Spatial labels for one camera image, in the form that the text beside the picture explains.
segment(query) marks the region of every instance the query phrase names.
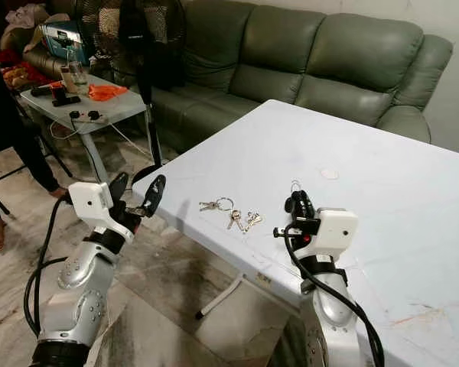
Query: tiled floor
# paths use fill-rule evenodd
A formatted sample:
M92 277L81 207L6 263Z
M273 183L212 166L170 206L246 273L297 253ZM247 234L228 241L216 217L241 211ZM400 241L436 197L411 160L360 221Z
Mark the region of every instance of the tiled floor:
M147 149L146 139L135 129L119 127ZM148 165L148 159L114 131L98 132L94 138L112 176L119 171L133 174ZM92 179L76 137L57 146L78 180ZM165 151L164 156L176 154ZM52 158L48 161L63 185L73 182ZM13 150L0 154L0 173L19 164ZM5 217L7 242L0 254L0 367L26 366L35 340L23 317L23 291L54 199L27 170L0 181L0 198L14 215ZM47 257L68 255L87 233L72 208L62 206ZM59 267L44 272L41 302L54 292ZM87 365L265 366L288 315L252 288L240 285L202 321L194 319L195 312L235 274L230 265L167 227L162 219L144 220L135 241L121 252L108 311Z

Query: key ring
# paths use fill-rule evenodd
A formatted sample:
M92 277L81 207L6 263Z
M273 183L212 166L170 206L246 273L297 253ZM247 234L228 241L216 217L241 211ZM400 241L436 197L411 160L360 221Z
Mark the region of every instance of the key ring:
M222 201L229 201L231 203L231 207L230 208L223 208L221 206L221 202ZM235 203L229 198L229 197L220 197L218 200L216 200L216 204L217 204L217 209L223 211L223 212L229 212L230 210L233 210L233 208L235 207Z
M301 191L301 184L299 183L298 180L291 181L291 193L293 193L295 191L294 187L298 187L299 191Z

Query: key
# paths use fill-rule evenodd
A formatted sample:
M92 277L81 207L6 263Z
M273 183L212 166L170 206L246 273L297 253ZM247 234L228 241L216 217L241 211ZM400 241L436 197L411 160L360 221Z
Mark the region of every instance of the key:
M200 202L199 205L202 205L202 208L199 208L199 211L203 210L215 210L219 208L219 205L215 201L210 201L209 203Z
M236 223L239 230L244 232L242 223L239 221L241 217L242 217L242 213L239 210L233 210L231 212L231 221L229 222L228 229L231 229L231 227L233 226L233 223Z
M262 221L262 217L258 213L248 213L248 219L247 219L248 225L243 230L244 233L247 233L251 227L253 227L255 224L261 221Z

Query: table surface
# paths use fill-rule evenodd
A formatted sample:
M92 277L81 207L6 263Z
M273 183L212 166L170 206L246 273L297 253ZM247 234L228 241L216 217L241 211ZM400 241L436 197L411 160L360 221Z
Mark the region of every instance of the table surface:
M294 305L301 279L272 236L289 223L291 181L315 207L355 212L356 237L337 264L378 329L387 365L459 366L459 154L268 101L134 193L144 196L157 174L167 177L160 216ZM199 211L221 196L264 221L243 235L226 229L227 213Z
M88 84L110 86L115 85L114 83L108 82L107 80L101 79L94 75L88 75L87 79ZM51 103L53 100L51 95L33 97L31 95L31 91L27 90L23 92L21 96L30 107L36 109L42 115L45 115L68 128L72 128L69 117L71 111L99 111L99 113L103 115L103 118L106 120L106 122L98 124L75 123L75 126L77 126L81 134L94 132L95 130L99 130L106 126L106 123L114 124L146 110L146 106L143 103L141 96L131 90L128 90L126 93L123 93L105 102L93 101L87 96L80 96L81 101L79 103L73 103L71 105L60 107L53 106L53 103Z

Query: chair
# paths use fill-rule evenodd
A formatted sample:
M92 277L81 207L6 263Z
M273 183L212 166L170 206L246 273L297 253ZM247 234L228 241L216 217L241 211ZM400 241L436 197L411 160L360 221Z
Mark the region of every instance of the chair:
M44 138L44 136L41 133L41 128L37 124L35 124L32 119L29 117L29 115L26 113L24 108L20 105L20 103L17 102L17 99L14 98L15 104L21 113L21 117L24 121L25 127L31 132L32 136L35 138L38 138L41 144L47 149L48 153L45 154L44 157L49 157L52 155L54 159L58 162L58 164L63 168L65 173L68 175L68 177L72 177L73 175L71 174L70 170L68 167L65 165L65 163L61 160L61 158L58 156L57 152L53 149L53 147L50 146L50 144L47 142L47 140ZM6 141L0 141L0 151L4 151L5 149L10 148L11 145L6 142ZM3 180L4 178L19 172L20 170L23 170L25 168L25 164L22 164L20 167L15 168L13 171L10 171L6 174L3 174L0 176L0 180ZM10 215L10 210L0 201L0 209L5 213L5 215Z

